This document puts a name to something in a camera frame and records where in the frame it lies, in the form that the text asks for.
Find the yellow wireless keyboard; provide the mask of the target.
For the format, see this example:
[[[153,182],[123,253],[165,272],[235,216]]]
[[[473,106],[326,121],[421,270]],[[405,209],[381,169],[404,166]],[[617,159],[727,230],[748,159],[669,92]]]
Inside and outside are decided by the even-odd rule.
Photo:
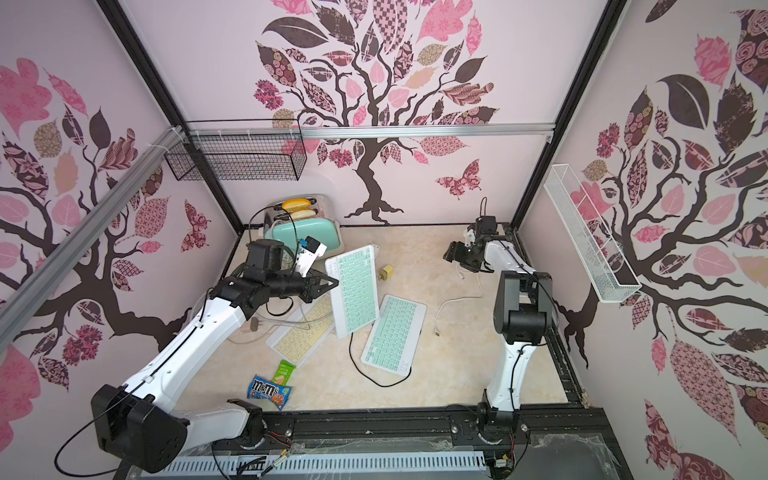
[[[280,326],[266,344],[282,360],[301,367],[335,329],[330,295],[311,304],[300,304],[289,322],[298,326]]]

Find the yellow charger adapter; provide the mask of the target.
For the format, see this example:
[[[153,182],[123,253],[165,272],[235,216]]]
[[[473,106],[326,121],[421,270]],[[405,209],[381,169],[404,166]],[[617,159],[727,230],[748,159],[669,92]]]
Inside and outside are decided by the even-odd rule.
[[[379,269],[379,278],[382,281],[387,281],[392,278],[394,274],[394,268],[391,265],[385,265],[384,267]]]

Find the green wireless keyboard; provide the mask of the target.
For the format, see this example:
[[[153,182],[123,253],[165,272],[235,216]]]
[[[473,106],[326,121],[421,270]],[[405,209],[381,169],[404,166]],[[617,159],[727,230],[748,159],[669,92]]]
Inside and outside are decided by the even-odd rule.
[[[361,362],[394,375],[409,375],[426,313],[423,303],[386,295]]]

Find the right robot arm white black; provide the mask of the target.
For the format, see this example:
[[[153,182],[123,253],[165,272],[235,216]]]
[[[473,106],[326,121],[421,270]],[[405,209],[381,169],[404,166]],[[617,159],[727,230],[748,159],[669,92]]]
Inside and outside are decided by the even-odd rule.
[[[493,442],[495,434],[513,434],[520,423],[527,367],[553,324],[552,279],[528,265],[487,214],[467,227],[463,240],[450,243],[443,259],[472,273],[499,275],[492,320],[504,350],[476,407],[478,434]]]

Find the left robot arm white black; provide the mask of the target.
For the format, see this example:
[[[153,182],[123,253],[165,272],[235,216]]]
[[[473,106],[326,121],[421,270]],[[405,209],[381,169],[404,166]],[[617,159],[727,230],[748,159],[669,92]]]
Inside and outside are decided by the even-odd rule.
[[[207,412],[182,414],[181,394],[213,353],[272,298],[320,298],[338,280],[314,269],[326,247],[313,237],[299,242],[295,264],[282,265],[287,247],[257,239],[244,263],[204,297],[179,335],[121,386],[105,385],[91,399],[98,447],[149,473],[165,469],[179,453],[220,440],[245,447],[265,437],[261,408],[230,399]]]

